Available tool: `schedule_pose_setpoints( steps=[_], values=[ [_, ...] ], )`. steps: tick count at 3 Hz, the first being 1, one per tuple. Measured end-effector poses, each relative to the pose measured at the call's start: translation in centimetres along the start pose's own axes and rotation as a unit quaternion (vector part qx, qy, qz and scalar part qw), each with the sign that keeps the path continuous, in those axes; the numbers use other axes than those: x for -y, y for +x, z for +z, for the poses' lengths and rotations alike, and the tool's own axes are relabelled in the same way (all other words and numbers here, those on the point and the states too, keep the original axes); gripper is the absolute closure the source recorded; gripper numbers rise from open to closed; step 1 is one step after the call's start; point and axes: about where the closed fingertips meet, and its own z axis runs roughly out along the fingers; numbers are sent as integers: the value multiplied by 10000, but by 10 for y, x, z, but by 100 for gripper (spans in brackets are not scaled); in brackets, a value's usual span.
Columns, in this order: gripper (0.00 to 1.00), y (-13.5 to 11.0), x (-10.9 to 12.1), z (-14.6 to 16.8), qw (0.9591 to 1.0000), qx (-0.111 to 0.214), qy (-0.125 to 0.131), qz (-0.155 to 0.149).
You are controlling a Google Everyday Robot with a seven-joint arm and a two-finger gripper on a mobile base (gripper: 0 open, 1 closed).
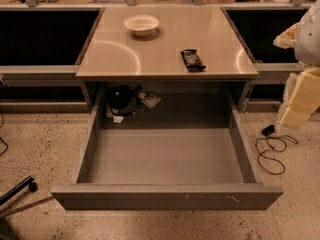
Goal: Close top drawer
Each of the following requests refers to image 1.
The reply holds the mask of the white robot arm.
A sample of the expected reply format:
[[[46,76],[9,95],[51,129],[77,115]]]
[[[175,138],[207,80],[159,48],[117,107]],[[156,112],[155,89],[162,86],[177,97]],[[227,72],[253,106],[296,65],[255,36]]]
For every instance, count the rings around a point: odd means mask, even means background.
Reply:
[[[298,23],[278,35],[273,45],[293,48],[295,58],[307,66],[299,74],[291,73],[287,79],[276,121],[276,129],[285,132],[300,128],[320,107],[320,0]]]

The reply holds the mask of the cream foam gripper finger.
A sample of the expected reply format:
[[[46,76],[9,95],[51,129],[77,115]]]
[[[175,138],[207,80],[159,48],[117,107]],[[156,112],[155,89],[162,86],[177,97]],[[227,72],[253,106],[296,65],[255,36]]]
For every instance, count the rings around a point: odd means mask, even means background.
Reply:
[[[300,128],[320,107],[320,68],[291,73],[276,120],[277,130]]]
[[[273,45],[282,49],[294,48],[297,27],[297,23],[290,26],[274,39]]]

